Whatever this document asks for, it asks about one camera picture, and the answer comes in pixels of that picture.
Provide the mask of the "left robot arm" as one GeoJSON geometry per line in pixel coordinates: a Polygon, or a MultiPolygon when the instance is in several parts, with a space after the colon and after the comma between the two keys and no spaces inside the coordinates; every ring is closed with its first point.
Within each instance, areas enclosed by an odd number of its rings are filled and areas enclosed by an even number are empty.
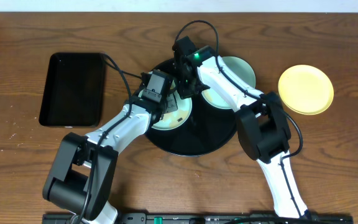
{"type": "Polygon", "coordinates": [[[48,173],[43,198],[72,212],[70,223],[114,223],[118,211],[108,198],[119,154],[164,113],[177,109],[173,94],[154,101],[143,93],[101,128],[84,136],[68,133],[48,173]]]}

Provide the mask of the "yellow plate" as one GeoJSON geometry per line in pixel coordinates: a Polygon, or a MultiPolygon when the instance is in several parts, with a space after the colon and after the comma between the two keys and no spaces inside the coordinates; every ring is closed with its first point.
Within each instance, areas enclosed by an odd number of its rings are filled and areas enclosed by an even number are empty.
{"type": "Polygon", "coordinates": [[[286,69],[279,78],[278,92],[288,108],[304,115],[326,111],[334,99],[329,77],[311,65],[295,65],[286,69]]]}

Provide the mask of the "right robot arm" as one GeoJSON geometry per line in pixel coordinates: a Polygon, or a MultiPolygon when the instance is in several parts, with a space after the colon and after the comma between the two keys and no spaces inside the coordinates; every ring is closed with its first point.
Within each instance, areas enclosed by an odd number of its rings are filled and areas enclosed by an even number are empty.
{"type": "Polygon", "coordinates": [[[175,69],[180,75],[180,95],[215,91],[233,110],[237,135],[244,152],[257,161],[272,193],[275,213],[285,218],[308,218],[291,171],[289,124],[277,94],[264,94],[233,72],[210,46],[197,49],[175,43],[175,69]]]}

